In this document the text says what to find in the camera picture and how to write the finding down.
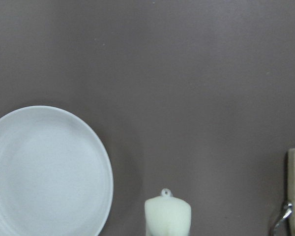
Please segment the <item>cream round plate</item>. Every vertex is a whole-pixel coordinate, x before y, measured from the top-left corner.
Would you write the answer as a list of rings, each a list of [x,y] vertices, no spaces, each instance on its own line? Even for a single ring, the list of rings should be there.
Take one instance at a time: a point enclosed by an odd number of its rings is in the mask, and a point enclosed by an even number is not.
[[[29,106],[0,118],[0,236],[98,236],[113,191],[108,154],[76,115]]]

